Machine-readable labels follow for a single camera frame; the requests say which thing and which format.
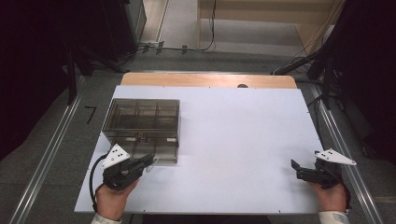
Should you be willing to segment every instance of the white table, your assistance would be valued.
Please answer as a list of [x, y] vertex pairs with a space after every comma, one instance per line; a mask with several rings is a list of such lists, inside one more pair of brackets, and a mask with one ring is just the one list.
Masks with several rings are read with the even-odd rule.
[[[309, 214], [314, 192], [290, 159], [314, 168], [320, 150], [300, 90], [118, 86], [113, 98], [179, 99], [178, 164], [144, 173], [126, 212], [148, 214]], [[100, 135], [90, 167], [109, 150]], [[76, 212], [92, 212], [88, 177]], [[93, 183], [102, 182], [95, 171]]]

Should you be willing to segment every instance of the white sleeve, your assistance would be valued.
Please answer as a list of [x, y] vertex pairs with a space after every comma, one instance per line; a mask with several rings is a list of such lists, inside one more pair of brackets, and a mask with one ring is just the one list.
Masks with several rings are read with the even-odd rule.
[[97, 213], [95, 214], [95, 217], [92, 220], [91, 224], [121, 224], [122, 220], [120, 221], [113, 221], [110, 219], [107, 219], [105, 217], [99, 216]]
[[319, 212], [321, 224], [350, 224], [347, 214], [342, 212]]

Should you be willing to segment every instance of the human hand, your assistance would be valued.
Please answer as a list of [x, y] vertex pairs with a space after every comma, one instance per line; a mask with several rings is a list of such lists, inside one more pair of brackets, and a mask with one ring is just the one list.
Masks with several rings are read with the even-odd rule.
[[320, 185], [308, 182], [318, 196], [320, 211], [344, 212], [347, 209], [347, 194], [341, 184], [323, 189]]
[[107, 185], [99, 188], [96, 192], [97, 214], [110, 220], [120, 220], [125, 209], [126, 200], [138, 181], [139, 179], [124, 190], [110, 189]]

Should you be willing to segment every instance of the metal rail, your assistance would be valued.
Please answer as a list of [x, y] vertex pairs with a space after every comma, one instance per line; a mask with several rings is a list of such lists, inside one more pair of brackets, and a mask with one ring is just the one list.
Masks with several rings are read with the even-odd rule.
[[[318, 86], [312, 86], [312, 93], [314, 97], [318, 97], [321, 94], [320, 88]], [[347, 146], [346, 141], [344, 140], [343, 135], [338, 129], [337, 123], [334, 120], [332, 115], [332, 111], [328, 110], [323, 103], [320, 103], [320, 112], [324, 118], [324, 121], [327, 125], [327, 128], [332, 136], [332, 140], [335, 143], [335, 147], [337, 151], [344, 154], [346, 157], [351, 158], [351, 154], [349, 152], [349, 148]], [[358, 169], [358, 166], [345, 166], [346, 174], [348, 175], [353, 189], [358, 196], [358, 199], [361, 203], [361, 208], [367, 217], [367, 221], [370, 224], [382, 224], [384, 223], [381, 215], [379, 214], [378, 209], [375, 206], [375, 202], [373, 197], [368, 190], [363, 178], [361, 177], [361, 172]]]
[[52, 136], [49, 145], [47, 146], [47, 149], [44, 152], [43, 157], [41, 158], [40, 163], [35, 169], [32, 178], [27, 184], [21, 196], [20, 202], [18, 203], [18, 206], [14, 211], [14, 214], [12, 215], [12, 218], [9, 221], [9, 223], [11, 224], [24, 223], [27, 216], [29, 215], [30, 209], [32, 208], [33, 203], [35, 202], [35, 198], [38, 192], [40, 191], [44, 179], [46, 178], [50, 166], [52, 165], [53, 159], [55, 158], [56, 153], [58, 152], [59, 145], [62, 143], [62, 140], [64, 139], [64, 134], [66, 133], [70, 121], [76, 112], [79, 101], [81, 100], [82, 90], [84, 89], [85, 84], [86, 84], [86, 77], [81, 76], [78, 81], [78, 94], [76, 96], [76, 99], [64, 111], [61, 121], [58, 124], [58, 127], [56, 128], [56, 131]]

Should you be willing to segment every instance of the clear plastic organizer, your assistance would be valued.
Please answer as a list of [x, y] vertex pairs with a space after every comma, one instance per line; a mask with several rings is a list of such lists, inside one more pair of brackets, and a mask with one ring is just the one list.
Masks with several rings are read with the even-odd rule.
[[152, 153], [177, 163], [179, 128], [179, 100], [113, 99], [102, 132], [132, 158]]

